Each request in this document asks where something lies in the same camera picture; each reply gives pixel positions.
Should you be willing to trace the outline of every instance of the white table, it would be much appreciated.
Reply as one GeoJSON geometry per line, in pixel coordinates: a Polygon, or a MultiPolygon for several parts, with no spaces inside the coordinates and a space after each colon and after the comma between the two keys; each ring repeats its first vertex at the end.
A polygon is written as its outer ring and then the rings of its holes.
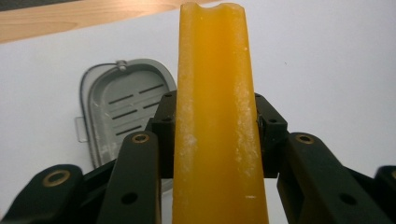
{"type": "MultiPolygon", "coordinates": [[[[395,2],[235,2],[247,12],[255,91],[290,132],[316,135],[366,175],[396,164],[395,2]]],[[[92,169],[74,123],[84,71],[151,58],[177,79],[177,37],[178,11],[171,11],[0,45],[1,216],[43,169],[92,169]]],[[[266,180],[266,191],[271,223],[285,223],[275,180],[266,180]]]]}

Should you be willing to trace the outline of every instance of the brass ring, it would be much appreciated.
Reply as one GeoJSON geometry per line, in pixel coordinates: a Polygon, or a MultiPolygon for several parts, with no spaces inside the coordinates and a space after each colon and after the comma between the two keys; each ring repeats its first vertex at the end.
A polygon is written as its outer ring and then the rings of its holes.
{"type": "Polygon", "coordinates": [[[145,143],[149,140],[149,136],[145,133],[139,133],[132,137],[132,141],[135,143],[145,143]]]}
{"type": "Polygon", "coordinates": [[[47,175],[43,179],[44,187],[51,188],[58,185],[61,185],[64,181],[66,181],[70,177],[70,172],[67,170],[56,170],[49,175],[47,175]],[[60,178],[56,178],[55,180],[50,180],[55,175],[62,175],[60,178]]]}
{"type": "Polygon", "coordinates": [[[306,134],[297,134],[296,135],[297,141],[304,143],[304,144],[314,144],[314,139],[306,134]]]}

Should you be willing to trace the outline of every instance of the orange translucent bar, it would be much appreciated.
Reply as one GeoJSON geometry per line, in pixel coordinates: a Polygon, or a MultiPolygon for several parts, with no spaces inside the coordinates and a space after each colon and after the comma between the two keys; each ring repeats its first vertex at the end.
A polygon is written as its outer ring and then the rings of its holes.
{"type": "Polygon", "coordinates": [[[180,13],[173,224],[268,223],[245,11],[180,13]]]}

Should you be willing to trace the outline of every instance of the wooden surface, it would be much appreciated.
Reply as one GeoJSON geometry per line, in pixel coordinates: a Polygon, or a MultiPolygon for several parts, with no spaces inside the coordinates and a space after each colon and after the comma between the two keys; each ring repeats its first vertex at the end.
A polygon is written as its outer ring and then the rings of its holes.
{"type": "MultiPolygon", "coordinates": [[[[218,0],[197,0],[200,4],[218,0]]],[[[82,0],[0,12],[0,43],[177,9],[188,0],[82,0]]]]}

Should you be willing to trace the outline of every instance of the gray plastic tray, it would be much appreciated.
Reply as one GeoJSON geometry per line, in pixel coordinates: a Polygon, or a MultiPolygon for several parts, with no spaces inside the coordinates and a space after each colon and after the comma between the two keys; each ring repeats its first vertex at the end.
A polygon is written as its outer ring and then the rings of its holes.
{"type": "Polygon", "coordinates": [[[93,165],[116,159],[123,138],[143,131],[162,95],[175,89],[169,71],[150,59],[118,61],[88,70],[80,93],[93,165]]]}

